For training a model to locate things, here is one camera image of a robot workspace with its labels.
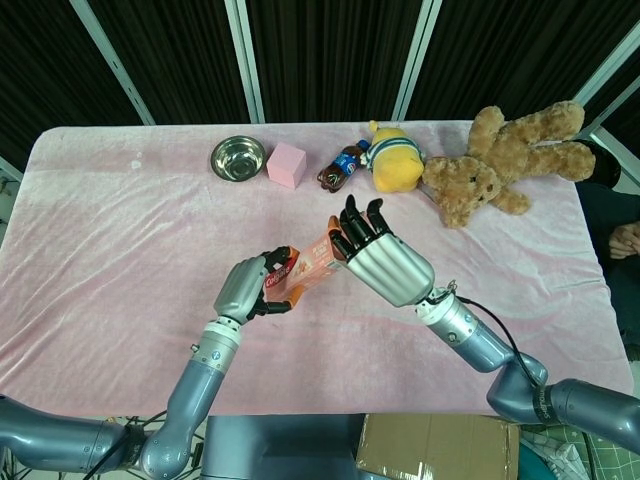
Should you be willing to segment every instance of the teddy bear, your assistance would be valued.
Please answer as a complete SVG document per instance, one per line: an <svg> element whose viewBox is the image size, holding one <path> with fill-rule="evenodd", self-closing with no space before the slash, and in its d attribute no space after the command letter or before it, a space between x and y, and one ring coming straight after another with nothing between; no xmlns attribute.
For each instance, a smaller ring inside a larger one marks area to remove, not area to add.
<svg viewBox="0 0 640 480"><path fill-rule="evenodd" d="M523 178L553 173L571 181L588 178L595 157L587 146L578 142L538 145L571 139L583 121L584 109L571 101L507 123L498 107L482 109L471 126L467 153L431 158L422 174L445 225L466 226L471 214L487 203L506 213L525 213L531 200L510 188Z"/></svg>
<svg viewBox="0 0 640 480"><path fill-rule="evenodd" d="M424 170L418 144L400 128L378 128L375 121L369 122L369 128L374 136L361 163L372 171L376 190L391 193L416 188Z"/></svg>

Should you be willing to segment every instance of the black curtain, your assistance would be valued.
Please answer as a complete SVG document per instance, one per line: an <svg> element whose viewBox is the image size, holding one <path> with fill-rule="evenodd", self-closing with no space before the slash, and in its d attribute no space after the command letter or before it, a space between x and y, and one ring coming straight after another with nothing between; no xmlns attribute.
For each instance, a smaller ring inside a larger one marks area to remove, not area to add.
<svg viewBox="0 0 640 480"><path fill-rule="evenodd" d="M444 0L407 118L571 99L639 19L637 0Z"/></svg>
<svg viewBox="0 0 640 480"><path fill-rule="evenodd" d="M640 48L614 73L585 106L585 125L600 115L640 75Z"/></svg>
<svg viewBox="0 0 640 480"><path fill-rule="evenodd" d="M24 171L63 125L140 119L68 0L0 0L0 156Z"/></svg>
<svg viewBox="0 0 640 480"><path fill-rule="evenodd" d="M421 0L248 0L268 122L391 118Z"/></svg>
<svg viewBox="0 0 640 480"><path fill-rule="evenodd" d="M640 90L620 105L602 126L640 158Z"/></svg>
<svg viewBox="0 0 640 480"><path fill-rule="evenodd" d="M224 0L91 0L159 124L246 123Z"/></svg>

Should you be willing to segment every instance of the soda bottle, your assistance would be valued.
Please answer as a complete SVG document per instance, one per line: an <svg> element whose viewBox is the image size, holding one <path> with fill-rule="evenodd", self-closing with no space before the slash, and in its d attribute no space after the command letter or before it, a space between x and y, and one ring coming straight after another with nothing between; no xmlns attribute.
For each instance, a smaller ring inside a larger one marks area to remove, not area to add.
<svg viewBox="0 0 640 480"><path fill-rule="evenodd" d="M349 145L324 170L318 173L318 181L324 190L336 193L349 177L360 166L360 155L369 149L369 142L360 140L356 145Z"/></svg>

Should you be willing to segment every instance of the pink block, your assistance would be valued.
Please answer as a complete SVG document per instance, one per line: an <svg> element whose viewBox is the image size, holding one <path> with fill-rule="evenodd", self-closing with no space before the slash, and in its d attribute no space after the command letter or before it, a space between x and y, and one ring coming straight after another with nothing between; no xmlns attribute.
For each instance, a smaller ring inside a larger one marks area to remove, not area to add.
<svg viewBox="0 0 640 480"><path fill-rule="evenodd" d="M296 188L307 168L307 154L286 143L278 143L267 162L269 178L289 188Z"/></svg>

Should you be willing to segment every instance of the pink tablecloth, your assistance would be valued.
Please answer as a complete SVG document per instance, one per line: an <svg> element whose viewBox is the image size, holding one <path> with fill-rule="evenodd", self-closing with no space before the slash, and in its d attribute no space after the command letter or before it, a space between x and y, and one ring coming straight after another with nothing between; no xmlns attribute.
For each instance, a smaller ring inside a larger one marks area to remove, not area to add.
<svg viewBox="0 0 640 480"><path fill-rule="evenodd" d="M460 154L467 122L404 124L427 155ZM266 173L217 178L213 147L235 134L308 152L293 191ZM58 128L35 145L0 251L0 392L73 415L152 414L214 316L237 261L320 235L348 193L375 198L365 171L335 195L316 172L366 124ZM522 217L485 207L447 230L421 192L385 195L393 230L434 265L439 284L493 309L551 381L582 378L625 393L632 378L609 292L573 184L518 188ZM396 310L347 271L285 316L258 318L214 404L221 414L491 413L495 374L464 364L411 309ZM495 327L490 319L487 323Z"/></svg>

